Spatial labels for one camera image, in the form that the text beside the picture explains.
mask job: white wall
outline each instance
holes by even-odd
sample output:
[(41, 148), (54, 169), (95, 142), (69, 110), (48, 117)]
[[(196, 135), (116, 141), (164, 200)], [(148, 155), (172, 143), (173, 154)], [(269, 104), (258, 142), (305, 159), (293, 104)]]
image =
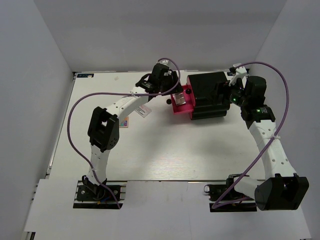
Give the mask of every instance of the white wall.
[(253, 61), (286, 0), (34, 0), (75, 72)]
[[(320, 239), (320, 1), (288, 0), (256, 60), (279, 68), (288, 81), (290, 107), (280, 132), (285, 152), (310, 188), (302, 209), (312, 239)], [(267, 102), (278, 123), (285, 106), (282, 81), (264, 66), (252, 74), (267, 80)]]
[(0, 239), (19, 240), (72, 72), (31, 0), (0, 1)]

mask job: sticker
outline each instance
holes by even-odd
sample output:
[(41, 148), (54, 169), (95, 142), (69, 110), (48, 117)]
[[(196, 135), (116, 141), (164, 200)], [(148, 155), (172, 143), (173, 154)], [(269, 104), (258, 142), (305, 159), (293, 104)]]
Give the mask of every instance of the sticker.
[(76, 75), (77, 78), (93, 78), (94, 77), (94, 73), (78, 73)]
[(128, 128), (129, 127), (129, 117), (125, 117), (122, 122), (120, 122), (119, 128)]
[(152, 110), (148, 108), (146, 105), (141, 105), (135, 111), (143, 118), (145, 118), (146, 116), (148, 116), (149, 113), (152, 112)]

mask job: pink object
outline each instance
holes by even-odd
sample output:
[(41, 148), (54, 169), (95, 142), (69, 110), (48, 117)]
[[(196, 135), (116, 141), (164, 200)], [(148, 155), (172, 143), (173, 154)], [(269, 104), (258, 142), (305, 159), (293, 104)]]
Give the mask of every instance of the pink object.
[(171, 95), (173, 114), (186, 114), (194, 111), (194, 105), (192, 101), (193, 93), (191, 92), (191, 94), (186, 94), (186, 89), (189, 88), (188, 85), (183, 85), (182, 88), (185, 104), (177, 106), (174, 97)]

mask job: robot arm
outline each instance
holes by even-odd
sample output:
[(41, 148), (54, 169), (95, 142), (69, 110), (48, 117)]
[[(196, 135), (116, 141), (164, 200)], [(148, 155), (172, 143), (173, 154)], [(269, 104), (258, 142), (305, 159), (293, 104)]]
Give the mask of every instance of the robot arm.
[[(271, 120), (254, 122), (249, 128), (259, 151), (274, 136), (276, 123)], [(265, 182), (245, 176), (234, 190), (255, 200), (260, 210), (296, 210), (307, 189), (308, 180), (299, 177), (291, 166), (280, 139), (275, 137), (271, 145), (262, 155)]]
[[(243, 87), (242, 79), (234, 84), (221, 83), (213, 92), (214, 97), (223, 95), (241, 109), (242, 119), (254, 137), (259, 151), (275, 138), (262, 155), (266, 181), (260, 182), (249, 176), (243, 177), (234, 186), (234, 191), (255, 200), (260, 210), (296, 210), (307, 192), (309, 183), (306, 177), (297, 175), (291, 166), (276, 131), (275, 116), (270, 107), (264, 104), (266, 80), (249, 76)], [(239, 178), (231, 175), (227, 186)]]
[[(142, 87), (134, 87), (130, 93), (133, 94), (145, 94), (146, 91)], [(91, 163), (99, 180), (106, 180), (106, 167), (108, 163), (108, 157), (111, 149), (119, 141), (119, 123), (131, 114), (135, 109), (140, 107), (143, 104), (146, 104), (149, 100), (148, 96), (125, 96), (122, 97), (117, 102), (108, 106), (105, 109), (97, 107), (93, 111), (90, 127), (88, 134), (90, 136), (91, 143)], [(105, 119), (100, 119), (97, 122), (97, 118), (93, 116), (100, 116), (101, 113), (110, 116), (109, 119), (106, 119), (108, 116), (105, 116)], [(99, 128), (102, 122), (107, 122), (106, 124), (106, 133), (103, 133), (103, 129)], [(88, 180), (96, 185), (99, 183), (96, 181), (92, 168), (89, 168), (87, 173)]]
[(92, 113), (88, 136), (91, 144), (91, 163), (87, 175), (82, 176), (82, 183), (94, 199), (105, 195), (104, 185), (107, 182), (106, 167), (111, 149), (119, 141), (119, 123), (141, 105), (147, 103), (159, 92), (165, 95), (183, 91), (177, 73), (170, 70), (166, 63), (157, 63), (150, 74), (143, 76), (130, 91), (132, 96), (122, 97), (107, 108), (96, 107)]

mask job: colorful card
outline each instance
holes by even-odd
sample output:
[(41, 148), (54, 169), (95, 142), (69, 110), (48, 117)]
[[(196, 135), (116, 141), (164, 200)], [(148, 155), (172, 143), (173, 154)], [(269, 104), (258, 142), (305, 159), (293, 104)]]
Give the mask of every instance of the colorful card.
[(128, 128), (129, 127), (129, 117), (125, 117), (122, 122), (120, 122), (119, 128)]

